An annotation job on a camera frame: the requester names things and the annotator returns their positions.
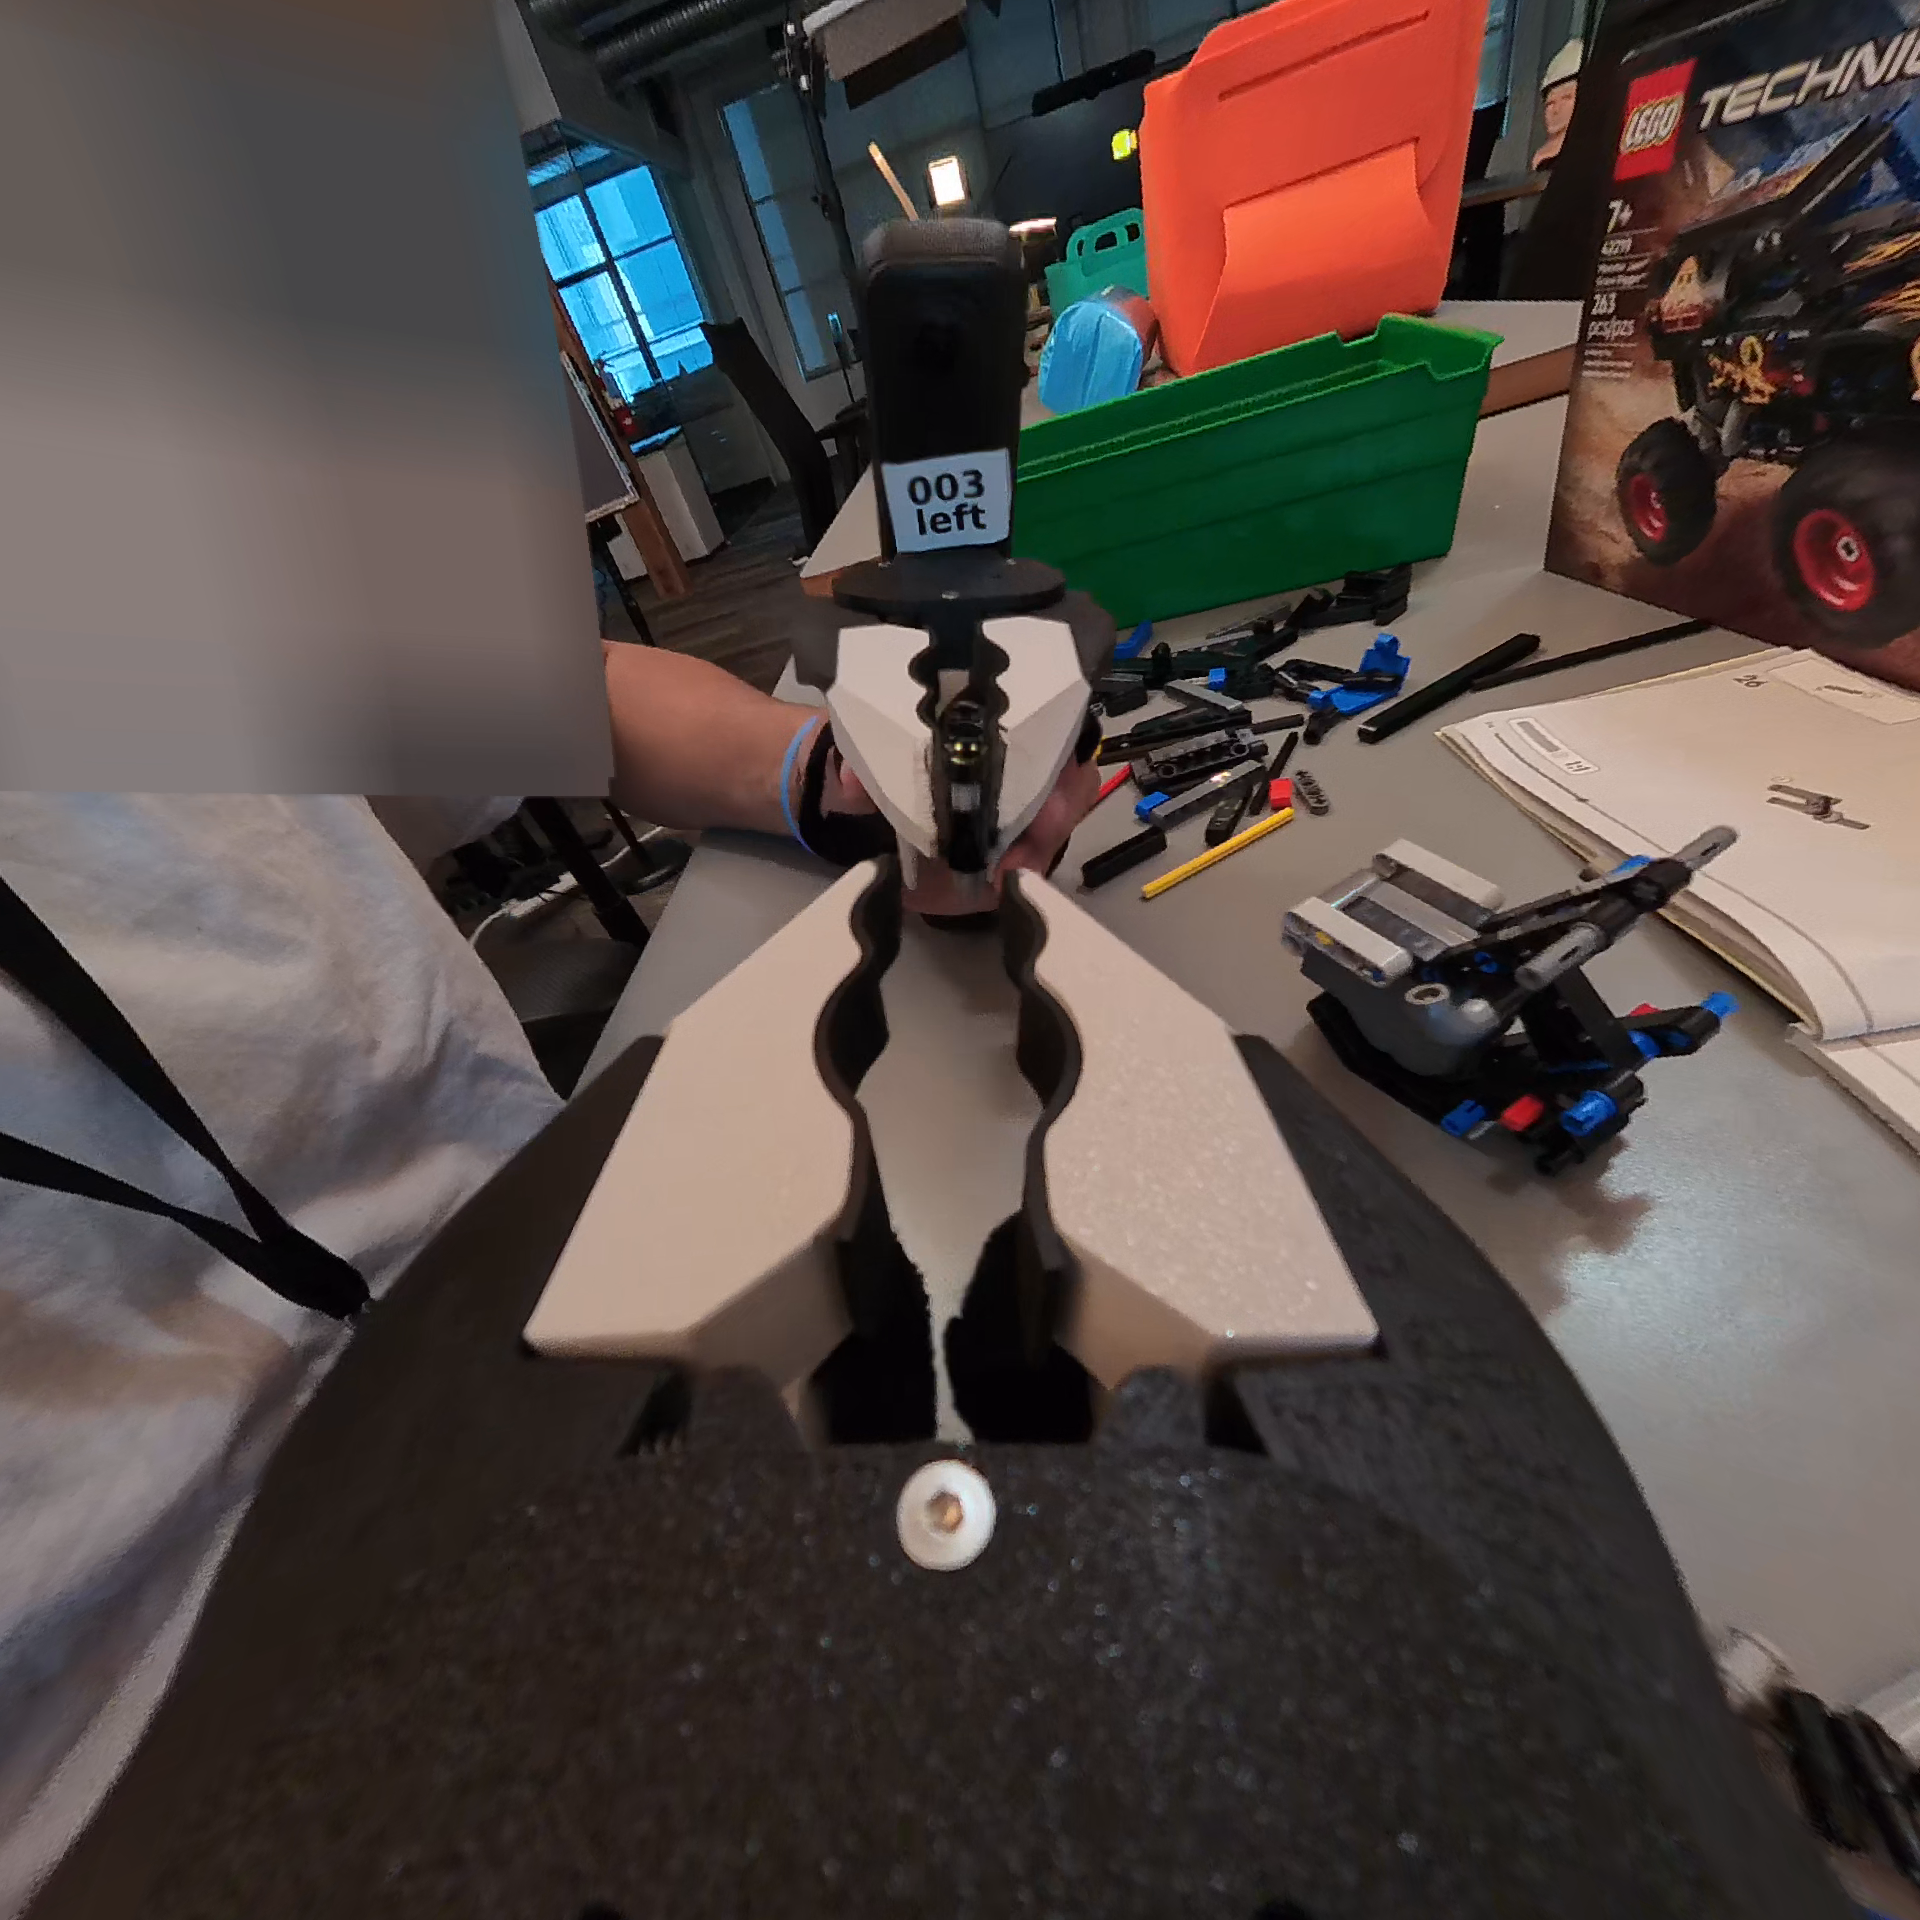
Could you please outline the long thin black axle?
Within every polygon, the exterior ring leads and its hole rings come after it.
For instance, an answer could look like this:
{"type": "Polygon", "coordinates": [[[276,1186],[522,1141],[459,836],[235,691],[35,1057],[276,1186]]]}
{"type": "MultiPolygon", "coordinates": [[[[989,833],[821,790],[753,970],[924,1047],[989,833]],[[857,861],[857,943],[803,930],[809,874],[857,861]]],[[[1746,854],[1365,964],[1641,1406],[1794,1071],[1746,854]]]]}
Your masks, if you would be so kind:
{"type": "Polygon", "coordinates": [[[1680,620],[1661,629],[1632,634],[1619,639],[1604,639],[1589,647],[1580,647],[1569,654],[1559,655],[1539,655],[1530,659],[1508,668],[1497,669],[1483,678],[1472,684],[1472,691],[1488,691],[1488,689],[1504,689],[1524,681],[1539,681],[1555,674],[1563,674],[1576,668],[1585,666],[1600,666],[1611,662],[1625,655],[1643,654],[1649,650],[1660,650],[1671,642],[1692,639],[1697,636],[1709,634],[1712,622],[1704,617],[1680,620]]]}

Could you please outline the blue lego bracket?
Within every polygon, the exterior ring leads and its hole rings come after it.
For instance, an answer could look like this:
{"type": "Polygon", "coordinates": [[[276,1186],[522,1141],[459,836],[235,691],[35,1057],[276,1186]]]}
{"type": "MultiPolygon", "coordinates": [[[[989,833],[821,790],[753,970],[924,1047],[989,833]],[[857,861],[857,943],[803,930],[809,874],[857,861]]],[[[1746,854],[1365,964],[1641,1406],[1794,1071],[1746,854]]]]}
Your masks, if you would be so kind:
{"type": "Polygon", "coordinates": [[[1380,630],[1356,668],[1338,669],[1308,702],[1312,713],[1365,713],[1400,700],[1409,678],[1409,659],[1395,634],[1380,630]]]}

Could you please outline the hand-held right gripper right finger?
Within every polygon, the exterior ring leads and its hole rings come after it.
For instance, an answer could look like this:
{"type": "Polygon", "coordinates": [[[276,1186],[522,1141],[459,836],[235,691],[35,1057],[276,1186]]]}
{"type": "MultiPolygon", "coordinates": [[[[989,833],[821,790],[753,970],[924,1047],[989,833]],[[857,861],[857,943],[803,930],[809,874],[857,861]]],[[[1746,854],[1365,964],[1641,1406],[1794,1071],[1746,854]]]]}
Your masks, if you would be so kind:
{"type": "Polygon", "coordinates": [[[1105,1389],[1371,1353],[1380,1327],[1227,1025],[1031,874],[1002,892],[1024,1326],[1105,1389]]]}

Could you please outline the yellow lego axle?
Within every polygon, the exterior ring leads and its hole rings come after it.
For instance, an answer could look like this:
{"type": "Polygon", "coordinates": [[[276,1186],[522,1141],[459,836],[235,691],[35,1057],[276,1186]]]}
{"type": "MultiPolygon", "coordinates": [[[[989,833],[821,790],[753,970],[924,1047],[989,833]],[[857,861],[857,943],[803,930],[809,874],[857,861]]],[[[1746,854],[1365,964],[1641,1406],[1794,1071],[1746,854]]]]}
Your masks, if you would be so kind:
{"type": "Polygon", "coordinates": [[[1172,870],[1167,870],[1164,876],[1151,881],[1140,890],[1140,900],[1151,902],[1151,900],[1164,899],[1167,893],[1187,884],[1188,881],[1194,881],[1203,874],[1212,874],[1215,868],[1218,868],[1231,858],[1235,858],[1235,854],[1239,854],[1248,849],[1257,849],[1267,836],[1272,836],[1275,833],[1283,833],[1292,822],[1293,822],[1293,807],[1283,807],[1281,812],[1269,812],[1261,821],[1243,827],[1232,838],[1227,838],[1227,841],[1218,843],[1217,849],[1210,849],[1210,850],[1191,858],[1181,866],[1178,866],[1172,870]]]}

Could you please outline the light blue bag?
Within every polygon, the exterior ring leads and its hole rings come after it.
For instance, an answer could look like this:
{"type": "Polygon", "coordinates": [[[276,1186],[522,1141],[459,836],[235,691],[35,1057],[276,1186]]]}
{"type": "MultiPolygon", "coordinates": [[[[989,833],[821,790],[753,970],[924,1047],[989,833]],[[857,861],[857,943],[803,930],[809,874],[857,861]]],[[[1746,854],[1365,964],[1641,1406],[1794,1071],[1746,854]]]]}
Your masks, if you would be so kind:
{"type": "Polygon", "coordinates": [[[1152,301],[1125,286],[1079,298],[1058,310],[1040,355],[1040,406],[1071,417],[1130,398],[1159,349],[1152,301]]]}

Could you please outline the orange plastic bin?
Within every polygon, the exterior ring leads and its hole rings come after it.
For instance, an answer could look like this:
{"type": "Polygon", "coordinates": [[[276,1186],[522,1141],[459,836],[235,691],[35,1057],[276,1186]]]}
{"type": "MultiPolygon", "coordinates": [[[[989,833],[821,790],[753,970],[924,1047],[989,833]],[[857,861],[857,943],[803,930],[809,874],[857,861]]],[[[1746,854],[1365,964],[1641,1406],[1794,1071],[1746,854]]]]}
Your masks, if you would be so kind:
{"type": "Polygon", "coordinates": [[[1435,308],[1483,25],[1483,2],[1279,2],[1145,86],[1147,298],[1172,374],[1435,308]]]}

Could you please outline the person's white shirt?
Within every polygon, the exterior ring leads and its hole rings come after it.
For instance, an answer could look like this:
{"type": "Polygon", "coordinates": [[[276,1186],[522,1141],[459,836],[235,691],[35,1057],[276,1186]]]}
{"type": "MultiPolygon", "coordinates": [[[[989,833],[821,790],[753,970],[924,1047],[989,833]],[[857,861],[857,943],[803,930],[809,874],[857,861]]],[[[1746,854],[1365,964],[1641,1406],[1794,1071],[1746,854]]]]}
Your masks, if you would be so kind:
{"type": "MultiPolygon", "coordinates": [[[[4,882],[373,1293],[560,1111],[362,797],[8,794],[4,882]]],[[[4,1181],[4,1916],[104,1803],[347,1327],[164,1215],[4,1181]]]]}

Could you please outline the long black lego bar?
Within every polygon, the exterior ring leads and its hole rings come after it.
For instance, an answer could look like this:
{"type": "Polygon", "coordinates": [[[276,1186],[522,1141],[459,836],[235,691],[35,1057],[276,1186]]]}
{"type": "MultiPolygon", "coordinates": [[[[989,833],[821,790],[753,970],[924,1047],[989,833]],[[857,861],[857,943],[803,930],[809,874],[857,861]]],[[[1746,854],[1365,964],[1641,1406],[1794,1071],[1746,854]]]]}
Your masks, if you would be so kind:
{"type": "Polygon", "coordinates": [[[1447,709],[1452,702],[1477,693],[1480,689],[1491,685],[1492,681],[1499,681],[1504,674],[1535,659],[1541,651],[1541,647],[1543,638],[1535,630],[1508,636],[1497,647],[1453,668],[1440,678],[1434,678],[1426,685],[1404,694],[1392,706],[1385,706],[1370,716],[1357,726],[1357,742],[1376,745],[1416,726],[1429,716],[1447,709]]]}

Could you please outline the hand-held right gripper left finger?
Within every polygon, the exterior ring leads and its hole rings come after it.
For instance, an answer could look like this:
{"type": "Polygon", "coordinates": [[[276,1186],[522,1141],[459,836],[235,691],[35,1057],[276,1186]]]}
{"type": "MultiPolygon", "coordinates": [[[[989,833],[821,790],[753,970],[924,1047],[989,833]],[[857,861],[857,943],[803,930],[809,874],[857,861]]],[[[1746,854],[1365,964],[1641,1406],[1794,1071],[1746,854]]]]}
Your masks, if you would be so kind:
{"type": "Polygon", "coordinates": [[[523,1343],[548,1361],[812,1377],[890,1238],[857,1089],[887,1045],[899,868],[867,859],[677,1013],[584,1201],[523,1343]]]}

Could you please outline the partly built lego truck chassis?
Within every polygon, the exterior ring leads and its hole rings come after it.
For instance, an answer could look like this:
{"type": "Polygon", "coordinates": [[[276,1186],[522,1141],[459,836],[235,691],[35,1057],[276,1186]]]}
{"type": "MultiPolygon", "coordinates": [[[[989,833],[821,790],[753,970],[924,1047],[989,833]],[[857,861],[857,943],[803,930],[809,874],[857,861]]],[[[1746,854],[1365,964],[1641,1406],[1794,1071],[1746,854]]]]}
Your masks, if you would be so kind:
{"type": "Polygon", "coordinates": [[[1551,1177],[1621,1135],[1650,1063],[1697,1057],[1738,1007],[1721,991],[1619,1013],[1586,974],[1736,843],[1738,827],[1717,825],[1673,854],[1507,902],[1400,838],[1298,900],[1281,932],[1317,988],[1312,1025],[1357,1079],[1452,1138],[1515,1138],[1551,1177]]]}

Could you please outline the person's left hand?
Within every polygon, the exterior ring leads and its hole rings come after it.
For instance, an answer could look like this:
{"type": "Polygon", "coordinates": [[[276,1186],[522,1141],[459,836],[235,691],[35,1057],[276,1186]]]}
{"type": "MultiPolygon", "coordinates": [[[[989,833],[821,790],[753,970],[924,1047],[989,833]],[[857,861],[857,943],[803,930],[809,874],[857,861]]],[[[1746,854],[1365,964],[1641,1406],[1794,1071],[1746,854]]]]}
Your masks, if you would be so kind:
{"type": "MultiPolygon", "coordinates": [[[[832,740],[832,729],[826,737],[828,745],[824,749],[818,795],[824,829],[821,834],[812,834],[807,843],[826,858],[832,836],[840,834],[841,838],[867,845],[861,854],[868,858],[883,836],[899,838],[899,834],[848,767],[832,740]]],[[[915,854],[908,843],[899,843],[904,907],[930,924],[975,924],[994,911],[1002,882],[1008,876],[1051,876],[1067,850],[1075,827],[1085,821],[1098,802],[1098,740],[1100,726],[1090,716],[1048,799],[1002,854],[996,874],[989,881],[960,881],[933,854],[915,854]]]]}

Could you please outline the black lego connector grey axles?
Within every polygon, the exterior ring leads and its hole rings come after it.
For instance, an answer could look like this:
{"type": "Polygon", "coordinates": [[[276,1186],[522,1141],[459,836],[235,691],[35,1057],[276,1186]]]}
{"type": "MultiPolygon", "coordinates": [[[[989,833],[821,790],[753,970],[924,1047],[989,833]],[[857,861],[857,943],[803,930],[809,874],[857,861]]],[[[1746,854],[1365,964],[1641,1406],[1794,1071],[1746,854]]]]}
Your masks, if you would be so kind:
{"type": "Polygon", "coordinates": [[[1000,737],[984,697],[956,691],[933,716],[928,783],[935,852],[967,882],[985,881],[994,838],[992,778],[1000,737]]]}

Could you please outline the lego set box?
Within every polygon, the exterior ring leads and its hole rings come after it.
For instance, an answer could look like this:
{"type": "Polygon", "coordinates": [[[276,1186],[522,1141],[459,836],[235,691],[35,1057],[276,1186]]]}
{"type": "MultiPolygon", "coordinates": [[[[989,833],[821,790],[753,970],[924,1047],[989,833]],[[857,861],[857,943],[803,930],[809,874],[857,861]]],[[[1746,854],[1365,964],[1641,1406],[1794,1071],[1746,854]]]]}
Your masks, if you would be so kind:
{"type": "Polygon", "coordinates": [[[1546,567],[1916,691],[1916,5],[1609,5],[1591,53],[1546,567]]]}

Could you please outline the pile of lego beams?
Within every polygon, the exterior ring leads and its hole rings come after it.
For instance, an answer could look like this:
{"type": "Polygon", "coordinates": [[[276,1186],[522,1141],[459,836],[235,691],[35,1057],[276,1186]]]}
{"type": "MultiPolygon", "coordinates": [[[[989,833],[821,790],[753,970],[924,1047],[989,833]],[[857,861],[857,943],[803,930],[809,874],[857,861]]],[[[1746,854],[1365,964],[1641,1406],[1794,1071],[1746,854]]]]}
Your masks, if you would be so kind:
{"type": "Polygon", "coordinates": [[[1210,817],[1207,849],[1232,838],[1267,807],[1267,783],[1296,747],[1375,710],[1343,716],[1308,702],[1338,669],[1356,668],[1379,634],[1392,634],[1410,587],[1410,563],[1356,570],[1184,647],[1144,623],[1095,685],[1095,719],[1109,724],[1095,749],[1098,795],[1131,795],[1136,829],[1084,859],[1082,890],[1159,858],[1191,817],[1210,817]]]}

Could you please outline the green plastic bin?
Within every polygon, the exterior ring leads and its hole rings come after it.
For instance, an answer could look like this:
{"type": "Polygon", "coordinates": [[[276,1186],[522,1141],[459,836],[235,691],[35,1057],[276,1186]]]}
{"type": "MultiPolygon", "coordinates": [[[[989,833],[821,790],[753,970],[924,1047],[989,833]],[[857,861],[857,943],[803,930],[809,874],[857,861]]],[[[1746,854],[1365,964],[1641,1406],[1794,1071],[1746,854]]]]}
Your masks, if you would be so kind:
{"type": "Polygon", "coordinates": [[[1497,343],[1388,315],[1031,422],[1015,554],[1123,626],[1440,561],[1497,343]]]}

